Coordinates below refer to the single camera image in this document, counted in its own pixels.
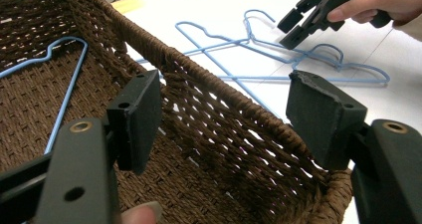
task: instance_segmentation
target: blue wire hanger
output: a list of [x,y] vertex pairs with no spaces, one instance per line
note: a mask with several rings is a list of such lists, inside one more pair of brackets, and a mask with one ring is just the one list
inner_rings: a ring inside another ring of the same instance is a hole
[[[223,36],[223,35],[212,35],[212,34],[208,33],[206,28],[204,28],[204,27],[202,27],[202,26],[200,26],[196,23],[193,23],[193,22],[188,22],[188,21],[178,22],[175,25],[176,29],[181,34],[183,34],[191,43],[193,43],[197,47],[197,49],[185,52],[184,54],[185,55],[195,55],[195,54],[198,54],[198,53],[205,53],[206,51],[210,51],[210,50],[213,50],[213,49],[228,47],[230,45],[235,45],[235,46],[239,46],[239,47],[248,49],[250,51],[256,52],[256,53],[261,54],[263,56],[269,57],[269,58],[274,59],[276,61],[279,61],[281,63],[291,64],[293,70],[296,70],[298,68],[298,65],[300,64],[300,62],[302,62],[305,59],[316,59],[316,60],[319,60],[319,61],[323,61],[326,64],[333,65],[338,72],[341,72],[342,70],[350,69],[350,68],[362,68],[362,69],[374,71],[375,73],[378,73],[382,77],[382,79],[326,78],[327,80],[329,80],[331,82],[354,82],[354,83],[373,83],[373,84],[384,83],[384,84],[386,84],[390,81],[390,77],[388,76],[388,74],[385,73],[384,71],[382,71],[381,69],[378,69],[378,68],[373,67],[373,66],[359,64],[359,63],[345,63],[343,61],[343,58],[344,58],[343,51],[341,49],[339,49],[338,47],[331,45],[331,44],[318,44],[308,51],[304,51],[304,50],[300,50],[300,49],[288,50],[278,43],[272,43],[272,42],[267,42],[267,41],[264,41],[264,40],[257,39],[256,36],[253,33],[252,26],[251,26],[251,23],[249,21],[249,19],[250,19],[249,14],[252,13],[252,12],[261,13],[261,14],[265,15],[272,23],[276,22],[268,13],[266,13],[262,10],[258,10],[258,9],[248,10],[244,13],[244,24],[245,24],[245,28],[246,28],[246,32],[247,32],[247,37],[243,38],[243,39],[237,39],[237,40],[228,38],[228,37]],[[213,38],[213,39],[223,40],[224,42],[220,43],[220,44],[208,46],[208,47],[201,47],[191,36],[189,36],[187,34],[187,32],[185,32],[181,28],[181,25],[192,26],[194,28],[201,30],[207,37]],[[282,58],[280,56],[275,56],[275,55],[270,54],[270,53],[268,53],[264,50],[260,50],[256,47],[253,47],[253,46],[250,45],[251,43],[255,44],[255,45],[262,46],[262,47],[271,48],[271,49],[276,50],[276,51],[277,50],[279,50],[279,51],[283,51],[283,50],[292,51],[294,53],[297,53],[298,56],[293,56],[289,59],[285,59],[285,58]],[[335,59],[332,59],[330,57],[316,53],[317,49],[321,48],[321,47],[327,47],[327,48],[330,48],[331,50],[333,50],[335,53],[338,54],[338,59],[335,60]],[[211,59],[211,60],[218,67],[220,67],[220,69],[224,68],[224,66],[221,63],[215,61],[215,59]],[[233,75],[220,76],[220,78],[222,78],[222,79],[247,79],[247,80],[254,80],[254,79],[259,79],[259,80],[289,80],[290,79],[289,77],[269,77],[269,76],[267,76],[267,77],[257,77],[257,76],[233,76]]]
[[49,61],[52,58],[53,48],[56,47],[56,46],[58,46],[59,44],[61,44],[63,42],[66,42],[66,41],[77,41],[77,42],[80,42],[80,43],[84,44],[84,48],[82,50],[82,53],[81,53],[80,58],[78,59],[78,63],[77,63],[77,66],[75,67],[74,74],[72,75],[72,79],[71,79],[71,81],[69,83],[69,86],[68,86],[68,89],[66,91],[65,97],[63,99],[62,105],[60,107],[59,113],[58,113],[58,115],[56,117],[56,121],[55,121],[55,124],[53,126],[53,130],[52,130],[52,133],[50,135],[49,141],[47,143],[46,149],[44,150],[44,154],[50,152],[52,150],[52,148],[53,148],[54,141],[56,140],[56,136],[57,136],[57,134],[59,132],[60,124],[62,123],[63,116],[65,115],[66,107],[68,106],[69,99],[71,98],[72,91],[73,91],[74,86],[75,86],[75,83],[77,81],[78,73],[80,72],[80,69],[82,67],[82,63],[84,61],[84,57],[87,54],[87,50],[88,50],[88,44],[87,44],[87,42],[84,41],[83,39],[77,38],[77,37],[63,37],[63,38],[60,38],[60,39],[54,41],[52,44],[50,44],[48,46],[48,48],[47,48],[47,55],[45,57],[27,60],[27,61],[25,61],[23,63],[20,63],[20,64],[18,64],[16,66],[14,66],[12,68],[9,68],[9,69],[7,69],[7,70],[5,70],[5,71],[3,71],[3,72],[0,73],[0,79],[2,79],[2,78],[5,78],[5,77],[7,77],[7,76],[9,76],[9,75],[11,75],[11,74],[13,74],[13,73],[15,73],[15,72],[17,72],[17,71],[25,68],[25,67],[28,67],[28,66],[30,66],[32,64],[41,63],[41,62],[47,62],[47,61]]

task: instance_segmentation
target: woven basket wall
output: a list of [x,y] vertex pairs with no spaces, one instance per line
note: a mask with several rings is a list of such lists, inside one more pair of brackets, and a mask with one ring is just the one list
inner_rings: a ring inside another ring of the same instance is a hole
[[[241,93],[104,0],[0,0],[0,71],[45,56],[63,36],[89,43],[65,122],[101,117],[135,74],[130,44],[164,75],[163,120],[146,171],[117,172],[121,210],[157,200],[161,223],[340,223],[348,171],[314,166],[300,138]],[[0,171],[40,156],[82,50],[0,80]]]

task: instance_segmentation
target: white surface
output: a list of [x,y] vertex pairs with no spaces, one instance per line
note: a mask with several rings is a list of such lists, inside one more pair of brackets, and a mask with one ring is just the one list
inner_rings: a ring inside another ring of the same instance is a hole
[[[125,14],[136,24],[180,52],[194,50],[195,47],[181,35],[174,25],[180,21],[198,23],[210,33],[225,35],[233,39],[245,37],[242,23],[243,13],[249,9],[261,9],[273,16],[278,23],[299,0],[156,0],[148,1],[139,10]],[[274,29],[276,24],[263,24],[253,19],[257,37],[277,42],[285,35]],[[205,47],[220,41],[209,41],[195,29],[186,29],[195,40]],[[358,25],[352,21],[338,32],[330,29],[318,31],[299,45],[310,49],[318,43],[329,43],[344,51],[346,62],[363,63],[383,69],[391,77],[388,85],[380,84],[337,84],[346,93],[368,107],[367,123],[377,118],[388,118],[405,122],[419,132],[422,131],[422,43],[391,29],[391,25],[374,29],[370,25]],[[321,50],[327,56],[336,56],[331,51]],[[289,65],[265,58],[240,48],[230,48],[212,52],[235,75],[287,76]],[[216,75],[224,73],[205,56],[193,56],[201,66]],[[333,67],[321,62],[305,60],[300,70],[319,74],[323,77],[373,78],[363,70],[346,70],[338,73]],[[280,117],[285,117],[289,82],[244,82],[265,104]],[[358,223],[354,203],[346,211],[343,223]]]

